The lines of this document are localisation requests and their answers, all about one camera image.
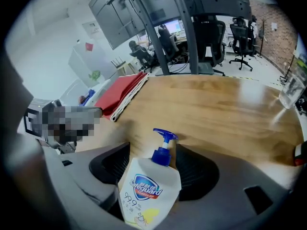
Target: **monitor screen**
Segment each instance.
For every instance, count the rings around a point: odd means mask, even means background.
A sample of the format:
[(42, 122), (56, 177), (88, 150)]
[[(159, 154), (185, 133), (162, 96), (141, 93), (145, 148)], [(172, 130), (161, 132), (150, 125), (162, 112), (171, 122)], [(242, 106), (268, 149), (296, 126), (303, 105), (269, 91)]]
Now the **monitor screen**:
[(166, 23), (165, 26), (167, 27), (169, 33), (176, 33), (181, 31), (178, 20)]

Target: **hand soap bottle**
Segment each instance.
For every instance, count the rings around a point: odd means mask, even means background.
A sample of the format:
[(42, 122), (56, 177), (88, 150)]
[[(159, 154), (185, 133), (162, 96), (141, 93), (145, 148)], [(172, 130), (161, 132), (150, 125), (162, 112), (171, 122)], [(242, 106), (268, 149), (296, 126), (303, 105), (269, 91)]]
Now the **hand soap bottle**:
[(179, 191), (179, 172), (169, 167), (171, 155), (168, 143), (178, 137), (166, 130), (154, 128), (164, 137), (162, 147), (151, 159), (133, 158), (120, 191), (124, 220), (139, 229), (154, 229), (167, 216)]

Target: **glass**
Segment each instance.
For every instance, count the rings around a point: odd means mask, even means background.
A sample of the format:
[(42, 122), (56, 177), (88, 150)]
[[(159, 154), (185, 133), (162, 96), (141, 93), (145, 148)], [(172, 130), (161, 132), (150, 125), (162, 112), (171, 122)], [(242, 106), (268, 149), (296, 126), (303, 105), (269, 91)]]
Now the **glass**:
[(279, 100), (283, 106), (290, 109), (302, 95), (307, 86), (307, 56), (300, 55), (296, 67), (279, 93)]

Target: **brick wall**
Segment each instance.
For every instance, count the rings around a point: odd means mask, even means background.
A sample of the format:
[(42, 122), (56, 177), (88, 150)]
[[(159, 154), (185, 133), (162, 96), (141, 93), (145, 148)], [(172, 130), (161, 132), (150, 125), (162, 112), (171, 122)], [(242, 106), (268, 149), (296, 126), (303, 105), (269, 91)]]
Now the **brick wall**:
[[(284, 63), (290, 65), (293, 51), (297, 44), (297, 32), (284, 12), (275, 4), (265, 4), (250, 0), (252, 14), (257, 18), (258, 29), (264, 23), (264, 35), (267, 39), (263, 41), (262, 54), (277, 65), (283, 72)], [(277, 30), (272, 31), (272, 23), (277, 23)], [(257, 45), (261, 46), (260, 38), (256, 39)]]

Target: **table surface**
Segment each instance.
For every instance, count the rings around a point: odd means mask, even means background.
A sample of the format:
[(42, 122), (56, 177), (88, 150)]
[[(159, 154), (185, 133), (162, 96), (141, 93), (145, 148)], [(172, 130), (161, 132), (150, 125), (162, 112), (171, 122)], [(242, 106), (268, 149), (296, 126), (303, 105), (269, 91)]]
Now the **table surface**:
[(151, 157), (162, 145), (153, 128), (178, 134), (179, 143), (245, 159), (277, 183), (291, 188), (301, 167), (293, 149), (303, 142), (294, 108), (279, 91), (257, 81), (206, 75), (149, 78), (117, 122), (105, 118), (77, 151), (131, 143), (131, 156)]

